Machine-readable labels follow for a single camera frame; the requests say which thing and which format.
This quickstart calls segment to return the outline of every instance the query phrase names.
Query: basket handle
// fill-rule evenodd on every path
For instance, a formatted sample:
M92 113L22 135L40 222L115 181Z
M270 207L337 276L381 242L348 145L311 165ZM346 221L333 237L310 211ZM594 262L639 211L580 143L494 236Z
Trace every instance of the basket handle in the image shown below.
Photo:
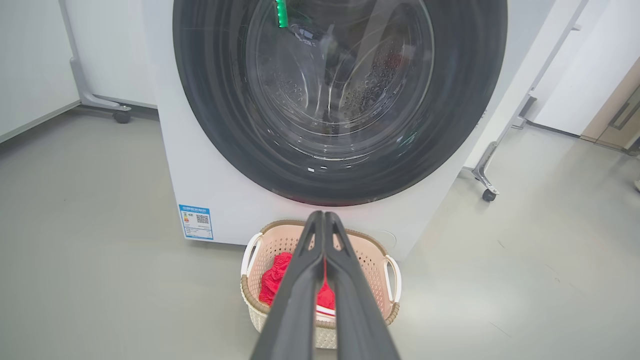
M253 253L254 257L252 258L251 251L253 250L253 247L260 239L262 239L262 233L257 233L256 235L253 235L253 238L249 240L249 244L247 244L246 249L244 250L244 255L242 256L240 277L242 277L242 275L246 275L249 272L250 265L253 265L253 258L255 257L255 253Z
M387 264L391 264L391 268L394 270L394 277L396 278L396 290L393 292L394 296L391 296L391 282L389 281L389 270ZM389 300L392 302L400 302L400 294L402 293L402 276L400 275L400 268L398 264L389 255L385 256L385 278L387 279L387 292L389 294Z

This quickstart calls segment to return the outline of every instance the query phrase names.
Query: front-loading washing machine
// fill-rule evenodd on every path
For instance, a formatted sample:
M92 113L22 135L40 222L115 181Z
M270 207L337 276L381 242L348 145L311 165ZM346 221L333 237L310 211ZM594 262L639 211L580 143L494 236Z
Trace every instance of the front-loading washing machine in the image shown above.
M506 0L154 0L148 47L186 238L336 212L407 256L500 74Z

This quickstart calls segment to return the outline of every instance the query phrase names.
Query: qr code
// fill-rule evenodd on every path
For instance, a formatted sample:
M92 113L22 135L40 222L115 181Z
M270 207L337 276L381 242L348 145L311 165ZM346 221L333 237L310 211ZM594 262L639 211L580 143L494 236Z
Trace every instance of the qr code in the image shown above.
M196 220L201 224L208 224L209 223L209 217L207 215L197 215L196 214Z

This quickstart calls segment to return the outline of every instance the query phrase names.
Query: red clothing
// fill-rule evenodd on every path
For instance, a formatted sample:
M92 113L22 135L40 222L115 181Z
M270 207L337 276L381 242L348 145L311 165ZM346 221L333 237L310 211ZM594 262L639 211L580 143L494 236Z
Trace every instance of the red clothing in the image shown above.
M280 255L276 255L273 259L273 266L264 272L262 275L262 285L260 288L260 296L258 299L262 302L269 304L273 303L273 299L276 297L280 283L284 278L284 273L287 271L287 267L291 262L291 254L283 252ZM326 282L326 274L324 275L324 284L318 293L317 304L328 309L335 310L335 296L333 291Z

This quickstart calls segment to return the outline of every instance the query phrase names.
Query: beige plastic basket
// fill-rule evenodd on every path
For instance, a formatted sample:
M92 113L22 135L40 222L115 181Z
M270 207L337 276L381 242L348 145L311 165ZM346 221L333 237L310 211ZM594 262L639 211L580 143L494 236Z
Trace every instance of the beige plastic basket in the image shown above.
M283 252L293 254L302 234L305 223L295 220L273 222L251 238L244 251L240 271L241 293L249 307L251 322L261 331L269 313L269 306L258 300L262 274L273 266L273 258ZM391 324L400 310L402 278L400 269L393 258L376 240L368 235L347 230L347 236L358 254L358 260L364 272L376 303L387 325ZM337 239L333 245L339 249ZM396 280L396 288L391 290L387 265L391 265ZM316 307L316 347L336 348L335 311L325 307Z

